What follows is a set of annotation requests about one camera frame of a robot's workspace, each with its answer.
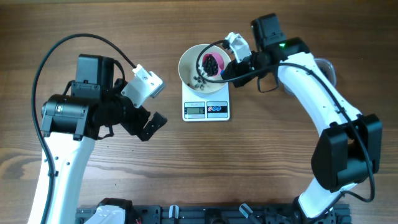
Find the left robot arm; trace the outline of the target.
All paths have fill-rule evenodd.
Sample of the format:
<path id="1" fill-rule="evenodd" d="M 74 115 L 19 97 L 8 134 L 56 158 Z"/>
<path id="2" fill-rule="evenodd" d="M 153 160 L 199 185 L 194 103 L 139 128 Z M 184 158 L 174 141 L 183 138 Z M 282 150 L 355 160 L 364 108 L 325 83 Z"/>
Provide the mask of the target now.
<path id="1" fill-rule="evenodd" d="M 43 105 L 41 130 L 50 154 L 42 156 L 29 223 L 75 221 L 83 174 L 102 126 L 120 124 L 148 141 L 167 122 L 142 105 L 164 89 L 161 78 L 137 65 L 131 81 L 115 80 L 114 68 L 120 66 L 113 58 L 79 55 L 71 93 L 52 95 Z"/>

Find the pink scoop blue handle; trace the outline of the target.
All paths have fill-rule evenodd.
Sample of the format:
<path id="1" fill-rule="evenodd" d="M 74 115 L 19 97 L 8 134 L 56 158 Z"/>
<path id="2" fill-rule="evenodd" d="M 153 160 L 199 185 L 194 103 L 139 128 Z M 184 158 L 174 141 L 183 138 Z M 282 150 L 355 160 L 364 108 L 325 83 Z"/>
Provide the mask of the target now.
<path id="1" fill-rule="evenodd" d="M 223 60 L 222 56 L 217 52 L 211 52 L 208 54 L 212 54 L 214 56 L 214 58 L 216 59 L 216 61 L 218 62 L 218 74 L 217 75 L 219 75 L 221 73 L 221 71 L 224 69 L 224 60 Z"/>

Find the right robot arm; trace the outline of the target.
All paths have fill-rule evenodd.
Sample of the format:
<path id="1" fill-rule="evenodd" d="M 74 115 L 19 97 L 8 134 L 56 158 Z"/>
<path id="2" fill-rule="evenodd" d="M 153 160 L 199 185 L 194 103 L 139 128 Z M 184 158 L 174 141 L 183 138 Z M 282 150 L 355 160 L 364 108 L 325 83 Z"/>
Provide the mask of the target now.
<path id="1" fill-rule="evenodd" d="M 300 38 L 287 38 L 275 14 L 251 22 L 256 49 L 241 35 L 229 33 L 222 46 L 234 60 L 221 77 L 235 87 L 273 74 L 299 100 L 319 134 L 308 188 L 295 199 L 302 223 L 324 219 L 341 197 L 352 195 L 358 184 L 368 181 L 369 197 L 375 198 L 374 176 L 379 170 L 382 123 L 374 114 L 363 115 L 331 84 Z"/>

